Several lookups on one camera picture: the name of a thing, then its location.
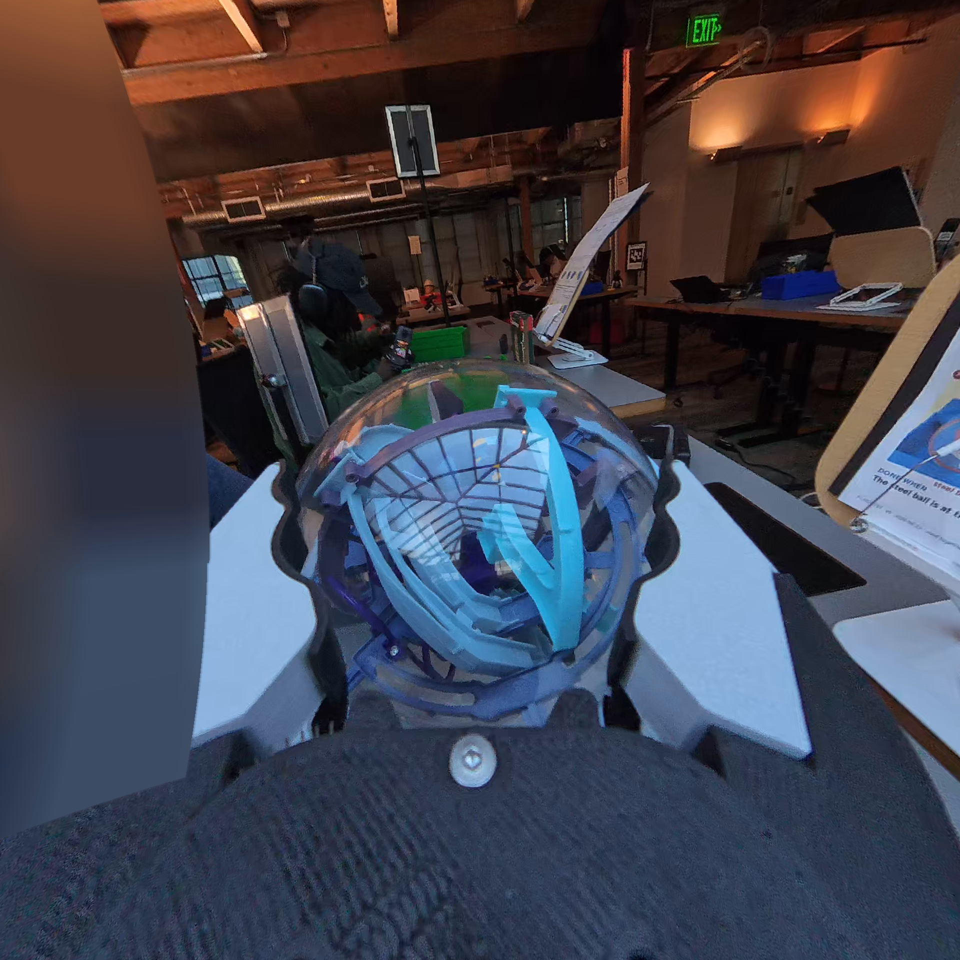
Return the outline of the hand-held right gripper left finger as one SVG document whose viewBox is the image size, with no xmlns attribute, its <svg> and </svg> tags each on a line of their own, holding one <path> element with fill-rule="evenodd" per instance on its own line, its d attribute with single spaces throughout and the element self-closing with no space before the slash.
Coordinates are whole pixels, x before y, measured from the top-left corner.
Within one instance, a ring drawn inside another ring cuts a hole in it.
<svg viewBox="0 0 960 960">
<path fill-rule="evenodd" d="M 268 466 L 209 535 L 193 750 L 239 734 L 252 750 L 282 751 L 344 727 L 339 646 L 302 573 L 299 531 L 283 541 L 288 480 Z"/>
</svg>

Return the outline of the long grey top table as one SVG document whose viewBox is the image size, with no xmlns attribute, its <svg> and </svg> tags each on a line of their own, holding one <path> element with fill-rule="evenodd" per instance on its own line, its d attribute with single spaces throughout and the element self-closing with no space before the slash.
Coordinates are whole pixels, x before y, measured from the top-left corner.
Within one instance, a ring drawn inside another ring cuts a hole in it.
<svg viewBox="0 0 960 960">
<path fill-rule="evenodd" d="M 753 420 L 720 431 L 730 439 L 747 436 L 748 448 L 806 437 L 823 437 L 834 429 L 815 423 L 809 414 L 813 369 L 821 347 L 845 354 L 883 354 L 904 323 L 910 303 L 894 304 L 866 312 L 823 309 L 828 300 L 818 295 L 778 301 L 750 296 L 715 303 L 689 303 L 679 299 L 631 296 L 626 304 L 642 322 L 665 328 L 663 390 L 683 393 L 707 386 L 718 393 L 722 386 L 709 379 L 678 380 L 681 333 L 687 327 L 712 332 L 742 334 L 750 363 L 759 371 L 760 388 Z"/>
</svg>

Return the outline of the black table mat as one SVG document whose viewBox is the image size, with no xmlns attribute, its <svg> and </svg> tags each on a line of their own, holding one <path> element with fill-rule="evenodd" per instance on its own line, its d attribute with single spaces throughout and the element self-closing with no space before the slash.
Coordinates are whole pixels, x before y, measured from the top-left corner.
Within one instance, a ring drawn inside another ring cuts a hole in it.
<svg viewBox="0 0 960 960">
<path fill-rule="evenodd" d="M 780 574 L 789 575 L 808 598 L 864 587 L 865 578 L 824 549 L 775 519 L 732 487 L 719 482 L 705 489 Z"/>
</svg>

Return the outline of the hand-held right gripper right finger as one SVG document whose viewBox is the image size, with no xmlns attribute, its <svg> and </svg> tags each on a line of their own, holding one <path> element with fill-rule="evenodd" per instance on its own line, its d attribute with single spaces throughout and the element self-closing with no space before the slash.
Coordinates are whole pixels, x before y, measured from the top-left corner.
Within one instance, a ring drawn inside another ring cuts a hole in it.
<svg viewBox="0 0 960 960">
<path fill-rule="evenodd" d="M 622 685 L 642 733 L 684 752 L 710 729 L 791 760 L 812 751 L 773 564 L 676 460 L 620 482 L 613 605 L 627 642 Z"/>
</svg>

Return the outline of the silver metal case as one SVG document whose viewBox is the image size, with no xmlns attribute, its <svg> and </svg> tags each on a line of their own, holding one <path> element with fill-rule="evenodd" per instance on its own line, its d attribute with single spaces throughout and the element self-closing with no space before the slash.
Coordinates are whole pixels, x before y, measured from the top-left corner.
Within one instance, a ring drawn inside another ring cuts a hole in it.
<svg viewBox="0 0 960 960">
<path fill-rule="evenodd" d="M 329 419 L 290 298 L 283 295 L 242 307 L 237 318 L 278 435 L 289 449 L 313 448 Z"/>
</svg>

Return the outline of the light panel on stand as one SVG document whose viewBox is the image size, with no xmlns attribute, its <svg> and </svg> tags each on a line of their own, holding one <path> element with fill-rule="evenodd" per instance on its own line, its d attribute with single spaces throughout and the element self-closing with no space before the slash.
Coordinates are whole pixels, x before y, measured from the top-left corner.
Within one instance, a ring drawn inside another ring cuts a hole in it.
<svg viewBox="0 0 960 960">
<path fill-rule="evenodd" d="M 420 131 L 417 125 L 417 117 L 422 116 L 421 126 L 426 133 L 425 146 L 431 163 L 431 176 L 437 176 L 439 174 L 439 162 L 430 107 L 425 104 L 410 103 L 388 105 L 385 107 L 385 115 L 395 174 L 401 180 L 415 179 L 418 186 L 419 199 L 426 220 L 430 248 L 436 267 L 441 314 L 444 325 L 449 329 L 452 326 L 452 318 L 447 297 L 448 284 L 442 267 L 435 218 L 426 183 L 427 171 L 422 152 L 422 139 L 419 136 Z"/>
</svg>

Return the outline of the blue plastic bin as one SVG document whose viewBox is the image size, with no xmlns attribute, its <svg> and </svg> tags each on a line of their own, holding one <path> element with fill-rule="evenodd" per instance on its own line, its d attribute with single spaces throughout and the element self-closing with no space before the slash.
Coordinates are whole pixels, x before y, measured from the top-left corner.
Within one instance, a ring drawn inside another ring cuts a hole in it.
<svg viewBox="0 0 960 960">
<path fill-rule="evenodd" d="M 834 270 L 799 270 L 764 277 L 760 294 L 766 301 L 794 301 L 819 296 L 835 296 L 842 287 Z"/>
</svg>

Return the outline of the wooden document stand with folder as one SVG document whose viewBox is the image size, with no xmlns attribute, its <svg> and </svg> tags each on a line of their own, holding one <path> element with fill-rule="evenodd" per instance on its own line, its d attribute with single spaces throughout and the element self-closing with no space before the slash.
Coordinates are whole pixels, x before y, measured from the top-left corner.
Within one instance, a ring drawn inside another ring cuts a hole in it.
<svg viewBox="0 0 960 960">
<path fill-rule="evenodd" d="M 822 312 L 877 311 L 933 280 L 933 237 L 902 166 L 818 186 L 806 203 L 832 232 L 827 263 L 840 292 Z"/>
</svg>

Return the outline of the clear maze ball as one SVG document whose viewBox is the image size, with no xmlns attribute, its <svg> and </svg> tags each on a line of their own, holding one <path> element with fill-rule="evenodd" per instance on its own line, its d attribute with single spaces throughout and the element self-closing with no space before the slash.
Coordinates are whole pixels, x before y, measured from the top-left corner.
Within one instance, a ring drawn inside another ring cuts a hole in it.
<svg viewBox="0 0 960 960">
<path fill-rule="evenodd" d="M 354 630 L 346 692 L 409 723 L 541 726 L 602 676 L 651 569 L 659 466 L 534 366 L 419 366 L 327 429 L 296 479 L 305 574 Z"/>
</svg>

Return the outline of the person's leg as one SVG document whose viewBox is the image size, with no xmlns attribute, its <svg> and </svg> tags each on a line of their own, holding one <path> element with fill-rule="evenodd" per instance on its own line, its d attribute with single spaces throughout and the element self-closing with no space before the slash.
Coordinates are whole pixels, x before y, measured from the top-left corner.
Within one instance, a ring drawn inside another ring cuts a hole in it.
<svg viewBox="0 0 960 960">
<path fill-rule="evenodd" d="M 206 454 L 209 529 L 214 529 L 234 508 L 253 481 L 242 472 Z"/>
</svg>

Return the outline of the wooden document stand with sheet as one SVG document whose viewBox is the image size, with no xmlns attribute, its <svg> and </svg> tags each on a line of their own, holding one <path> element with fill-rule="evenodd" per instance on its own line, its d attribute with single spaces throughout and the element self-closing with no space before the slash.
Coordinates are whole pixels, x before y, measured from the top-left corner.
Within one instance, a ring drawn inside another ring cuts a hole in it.
<svg viewBox="0 0 960 960">
<path fill-rule="evenodd" d="M 826 514 L 958 605 L 959 260 L 919 295 L 815 474 Z"/>
<path fill-rule="evenodd" d="M 609 362 L 601 352 L 590 350 L 562 336 L 573 315 L 587 282 L 591 266 L 601 247 L 645 202 L 649 183 L 613 199 L 594 226 L 576 246 L 558 279 L 554 282 L 545 306 L 539 311 L 534 325 L 534 340 L 553 353 L 547 357 L 555 371 L 567 372 Z"/>
</svg>

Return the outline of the green plastic bin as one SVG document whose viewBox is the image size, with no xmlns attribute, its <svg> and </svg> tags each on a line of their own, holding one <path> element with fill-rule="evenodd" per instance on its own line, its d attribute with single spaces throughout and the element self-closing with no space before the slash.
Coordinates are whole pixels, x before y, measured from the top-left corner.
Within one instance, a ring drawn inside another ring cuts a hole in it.
<svg viewBox="0 0 960 960">
<path fill-rule="evenodd" d="M 416 327 L 412 329 L 413 364 L 427 364 L 467 358 L 471 354 L 470 327 L 463 323 L 450 326 Z"/>
</svg>

